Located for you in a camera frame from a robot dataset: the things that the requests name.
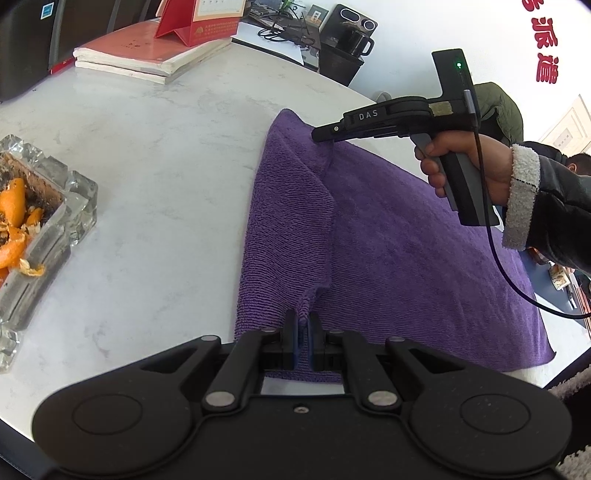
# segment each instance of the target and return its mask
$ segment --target red chinese characters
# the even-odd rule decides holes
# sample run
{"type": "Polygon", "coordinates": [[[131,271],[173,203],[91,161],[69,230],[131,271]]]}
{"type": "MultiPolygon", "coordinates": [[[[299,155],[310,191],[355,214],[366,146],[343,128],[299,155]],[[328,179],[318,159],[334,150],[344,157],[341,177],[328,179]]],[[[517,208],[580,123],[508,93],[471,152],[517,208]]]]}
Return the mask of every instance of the red chinese characters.
{"type": "Polygon", "coordinates": [[[540,5],[544,5],[544,0],[521,0],[521,3],[528,12],[533,12],[535,9],[539,10],[540,5]]]}
{"type": "Polygon", "coordinates": [[[558,57],[538,53],[538,73],[536,82],[556,83],[558,80],[558,57]]]}
{"type": "Polygon", "coordinates": [[[546,17],[532,18],[531,26],[535,31],[534,38],[538,43],[538,48],[554,47],[558,45],[558,38],[554,33],[554,25],[552,19],[546,21],[546,17]]]}

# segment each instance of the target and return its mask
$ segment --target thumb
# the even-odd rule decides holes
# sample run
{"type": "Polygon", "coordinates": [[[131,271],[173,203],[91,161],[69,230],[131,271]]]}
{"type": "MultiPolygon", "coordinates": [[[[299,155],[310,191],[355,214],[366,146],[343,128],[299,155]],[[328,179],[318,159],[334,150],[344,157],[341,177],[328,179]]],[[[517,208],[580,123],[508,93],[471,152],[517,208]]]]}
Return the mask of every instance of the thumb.
{"type": "Polygon", "coordinates": [[[440,157],[449,152],[472,153],[475,147],[474,134],[463,131],[447,131],[438,134],[433,141],[425,147],[425,153],[434,157],[440,157]]]}

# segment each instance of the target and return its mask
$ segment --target purple towel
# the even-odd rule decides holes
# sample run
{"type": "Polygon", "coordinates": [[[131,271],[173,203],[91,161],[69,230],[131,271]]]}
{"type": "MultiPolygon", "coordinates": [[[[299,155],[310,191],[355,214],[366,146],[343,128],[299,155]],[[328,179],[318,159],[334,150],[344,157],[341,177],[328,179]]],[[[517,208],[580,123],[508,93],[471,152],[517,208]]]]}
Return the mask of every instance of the purple towel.
{"type": "MultiPolygon", "coordinates": [[[[399,335],[498,371],[554,358],[540,312],[496,269],[486,231],[459,223],[445,199],[412,174],[348,142],[315,144],[283,110],[256,174],[236,336],[279,326],[295,308],[323,327],[380,343],[399,335]]],[[[499,257],[533,295],[519,255],[499,257]]],[[[331,381],[302,355],[294,380],[331,381]]]]}

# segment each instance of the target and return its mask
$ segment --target red desk calendar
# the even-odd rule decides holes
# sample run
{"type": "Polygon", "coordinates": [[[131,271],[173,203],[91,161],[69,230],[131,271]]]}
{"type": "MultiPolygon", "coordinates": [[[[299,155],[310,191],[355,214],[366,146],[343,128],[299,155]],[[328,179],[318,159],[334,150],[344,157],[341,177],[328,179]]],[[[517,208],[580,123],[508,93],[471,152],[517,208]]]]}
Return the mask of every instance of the red desk calendar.
{"type": "Polygon", "coordinates": [[[246,0],[163,0],[155,38],[176,33],[188,47],[235,35],[246,0]]]}

